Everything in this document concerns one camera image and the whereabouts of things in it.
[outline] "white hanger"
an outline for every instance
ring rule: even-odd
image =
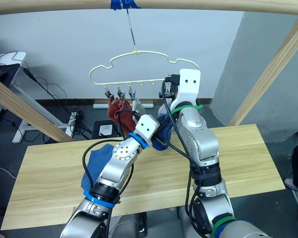
[[[123,81],[123,82],[107,82],[107,83],[97,83],[93,78],[92,78],[92,73],[99,69],[99,68],[105,68],[105,69],[111,69],[114,67],[114,63],[113,61],[118,59],[118,58],[121,58],[121,57],[124,57],[124,56],[130,56],[130,55],[139,55],[141,53],[147,53],[147,54],[155,54],[155,55],[160,55],[160,56],[164,56],[166,57],[168,63],[177,63],[178,61],[184,61],[184,62],[188,62],[188,63],[191,63],[193,64],[198,70],[200,70],[200,67],[198,66],[198,64],[196,64],[195,62],[191,61],[191,60],[188,60],[188,59],[182,59],[182,58],[177,58],[175,61],[171,61],[169,56],[167,54],[164,54],[164,53],[161,53],[161,52],[156,52],[156,51],[138,51],[137,50],[137,47],[136,47],[136,43],[135,43],[135,38],[134,38],[134,34],[133,34],[133,30],[132,30],[132,27],[131,27],[131,22],[130,22],[130,17],[129,17],[129,13],[128,13],[128,9],[127,10],[127,16],[128,16],[128,21],[129,21],[129,27],[130,27],[130,31],[131,31],[131,35],[133,37],[133,41],[134,41],[134,46],[135,46],[135,50],[132,51],[132,52],[129,52],[129,53],[125,53],[125,54],[122,54],[122,55],[118,55],[118,56],[115,56],[114,58],[111,58],[109,63],[110,63],[110,66],[106,67],[104,66],[103,64],[101,65],[98,65],[94,68],[92,68],[88,74],[89,76],[89,79],[91,80],[91,82],[93,82],[94,84],[96,85],[103,85],[103,86],[107,86],[109,84],[114,84],[114,85],[119,85],[119,84],[123,84],[123,83],[127,83],[128,86],[131,84],[131,83],[140,83],[141,86],[143,86],[143,83],[144,82],[151,82],[153,85],[156,81],[163,81],[164,78],[162,79],[149,79],[149,80],[136,80],[136,81]]]

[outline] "white cable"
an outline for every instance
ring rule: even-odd
[[[1,167],[0,167],[0,170],[7,172],[12,178],[16,179],[16,177],[13,176],[13,174],[11,174],[8,170],[5,170],[4,168],[1,168]]]

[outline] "wooden table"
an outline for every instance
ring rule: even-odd
[[[212,131],[219,140],[220,166],[230,197],[285,188],[256,125]],[[1,229],[66,223],[83,199],[81,157],[95,141],[29,146]],[[172,142],[180,146],[176,135]],[[113,215],[184,205],[188,171],[187,160],[171,149],[145,150]]]

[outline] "wooden frame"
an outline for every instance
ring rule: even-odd
[[[298,20],[228,125],[239,125],[298,50]]]
[[[111,0],[0,0],[0,14],[110,8]],[[209,9],[298,15],[298,0],[135,0],[141,8]]]
[[[57,128],[53,123],[20,99],[15,93],[0,82],[0,104],[27,123],[38,128],[41,132],[57,142],[73,141],[71,137]]]
[[[239,10],[298,15],[298,0],[136,0],[135,2],[141,8]],[[0,0],[0,14],[110,8],[110,4],[111,0]],[[297,50],[298,20],[228,125],[239,125],[243,121]]]

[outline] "dark red sock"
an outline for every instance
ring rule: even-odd
[[[118,120],[118,113],[122,110],[131,110],[132,111],[132,107],[129,104],[129,102],[125,99],[123,102],[120,101],[119,104],[119,111],[117,112],[117,114],[115,114],[115,118]],[[127,135],[129,132],[133,132],[136,128],[136,123],[133,120],[133,114],[130,112],[122,112],[120,115],[120,119],[121,122],[127,127],[126,129],[124,129],[124,134]]]
[[[116,100],[118,98],[114,98],[112,95],[109,100],[108,100],[108,111],[107,111],[107,116],[112,119],[116,124],[118,124],[118,120],[115,118],[115,112],[119,110],[119,103],[116,103]]]

